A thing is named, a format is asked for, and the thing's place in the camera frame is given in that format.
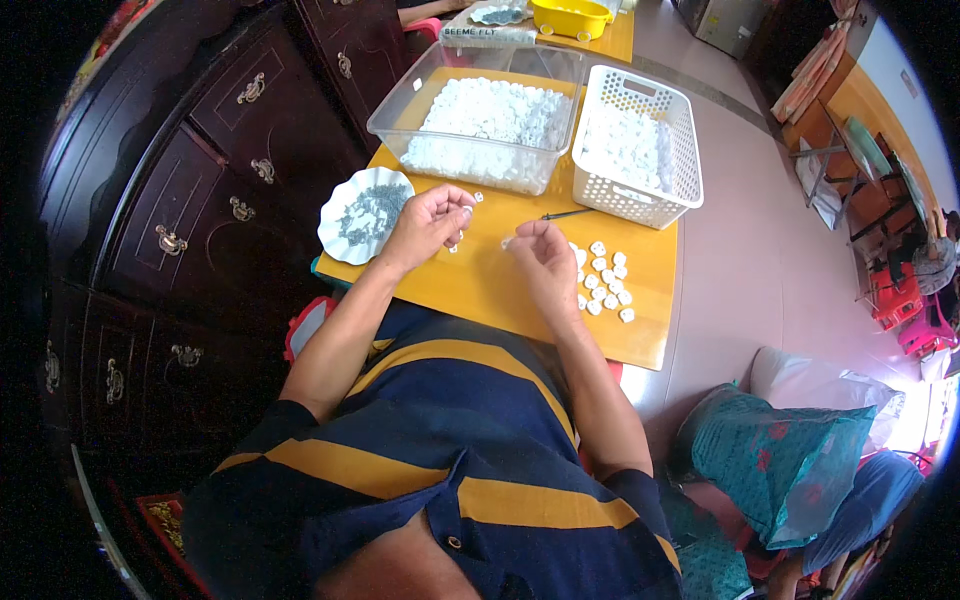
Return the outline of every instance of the floor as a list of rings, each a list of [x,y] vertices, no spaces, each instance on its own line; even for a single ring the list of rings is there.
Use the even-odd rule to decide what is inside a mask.
[[[749,382],[764,346],[827,360],[906,392],[889,445],[919,448],[925,430],[928,440],[939,431],[936,410],[928,411],[930,385],[896,336],[854,301],[859,284],[848,234],[830,231],[804,207],[786,148],[757,124],[765,116],[749,76],[694,38],[669,0],[639,0],[634,66],[690,98],[705,189],[704,205],[680,221],[663,369],[624,369],[623,388],[644,418],[655,458],[708,390]],[[744,107],[753,116],[744,116]],[[926,427],[927,420],[934,424]]]

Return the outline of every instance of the white plastic basket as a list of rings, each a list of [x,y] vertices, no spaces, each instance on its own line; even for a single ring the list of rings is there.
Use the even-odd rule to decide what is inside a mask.
[[[584,156],[584,137],[590,116],[603,105],[613,105],[636,118],[645,112],[670,125],[672,193],[617,180],[609,165],[591,160],[589,155]],[[647,227],[666,229],[689,208],[698,208],[704,203],[700,151],[689,99],[675,89],[633,73],[600,64],[590,69],[587,97],[573,140],[572,157],[576,165],[573,200],[577,204]]]

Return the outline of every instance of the seated person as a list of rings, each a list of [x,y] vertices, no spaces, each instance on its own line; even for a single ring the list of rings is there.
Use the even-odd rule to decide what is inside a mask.
[[[565,377],[524,338],[391,304],[475,204],[449,184],[406,203],[263,421],[189,494],[186,560],[214,597],[681,597],[643,424],[560,229],[524,223],[508,251]]]
[[[914,276],[921,296],[936,294],[953,279],[957,266],[957,237],[960,234],[960,214],[947,215],[947,237],[925,239],[921,234],[903,235],[900,247],[887,254],[890,278],[900,288],[904,280],[902,264],[913,264]]]
[[[397,14],[400,15],[400,25],[406,27],[411,23],[422,21],[431,16],[446,15],[448,12],[460,12],[470,7],[476,0],[396,0]]]
[[[767,598],[794,600],[797,583],[823,569],[820,597],[830,597],[852,550],[876,538],[906,507],[924,482],[916,465],[896,452],[882,450],[856,472],[853,489],[833,522],[817,539],[793,551],[770,573]]]

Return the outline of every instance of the clear plastic container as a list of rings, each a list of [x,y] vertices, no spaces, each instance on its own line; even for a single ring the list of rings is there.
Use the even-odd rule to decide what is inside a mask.
[[[538,196],[557,160],[570,148],[587,60],[574,50],[548,46],[447,47],[435,42],[407,71],[367,122],[409,173],[470,181]],[[468,135],[421,132],[420,126],[446,83],[485,77],[561,92],[572,102],[555,114],[545,148]],[[436,156],[424,166],[408,155]]]

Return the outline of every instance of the orange curtain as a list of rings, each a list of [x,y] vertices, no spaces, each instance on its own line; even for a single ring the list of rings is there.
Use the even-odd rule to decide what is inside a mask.
[[[793,70],[793,82],[770,109],[781,123],[787,120],[796,123],[836,70],[847,48],[847,31],[856,14],[856,2],[830,0],[833,12],[840,20],[830,26],[830,35],[818,41],[804,61]]]

